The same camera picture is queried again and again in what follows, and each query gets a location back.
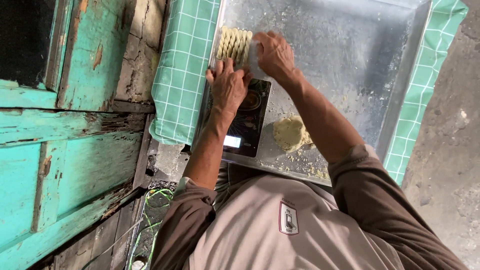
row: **metal tray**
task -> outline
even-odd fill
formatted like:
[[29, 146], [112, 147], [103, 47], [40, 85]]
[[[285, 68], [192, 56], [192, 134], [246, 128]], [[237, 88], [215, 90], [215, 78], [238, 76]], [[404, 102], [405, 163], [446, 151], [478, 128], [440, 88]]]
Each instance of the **metal tray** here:
[[[254, 33], [280, 32], [291, 45], [295, 64], [307, 80], [342, 112], [383, 160], [431, 3], [431, 0], [222, 0], [210, 65], [215, 62], [223, 25]], [[316, 148], [304, 146], [297, 156], [285, 154], [276, 145], [273, 122], [298, 112], [284, 89], [261, 72], [252, 57], [250, 62], [255, 78], [272, 82], [257, 157], [224, 153], [223, 160], [331, 185], [325, 173], [327, 162]], [[209, 87], [205, 85], [193, 144], [202, 129], [209, 95]], [[320, 169], [323, 173], [315, 175], [312, 167], [314, 172]]]

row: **wooden door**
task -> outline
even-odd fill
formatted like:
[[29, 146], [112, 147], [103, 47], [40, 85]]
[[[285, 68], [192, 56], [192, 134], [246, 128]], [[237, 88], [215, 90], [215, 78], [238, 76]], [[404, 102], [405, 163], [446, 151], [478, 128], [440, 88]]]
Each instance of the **wooden door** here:
[[0, 264], [23, 270], [128, 198], [146, 115], [112, 112], [135, 0], [0, 1]]

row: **concrete floor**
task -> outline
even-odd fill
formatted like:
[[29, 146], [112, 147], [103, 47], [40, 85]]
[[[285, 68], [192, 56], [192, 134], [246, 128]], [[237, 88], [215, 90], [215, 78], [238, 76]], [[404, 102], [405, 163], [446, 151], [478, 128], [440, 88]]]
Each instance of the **concrete floor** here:
[[480, 269], [480, 1], [440, 71], [402, 189], [469, 269]]

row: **cracked wall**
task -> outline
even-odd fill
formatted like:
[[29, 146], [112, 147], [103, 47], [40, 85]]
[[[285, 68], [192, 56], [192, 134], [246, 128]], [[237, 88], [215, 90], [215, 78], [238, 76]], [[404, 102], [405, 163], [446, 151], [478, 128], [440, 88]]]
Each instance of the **cracked wall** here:
[[115, 100], [153, 104], [166, 0], [137, 0]]

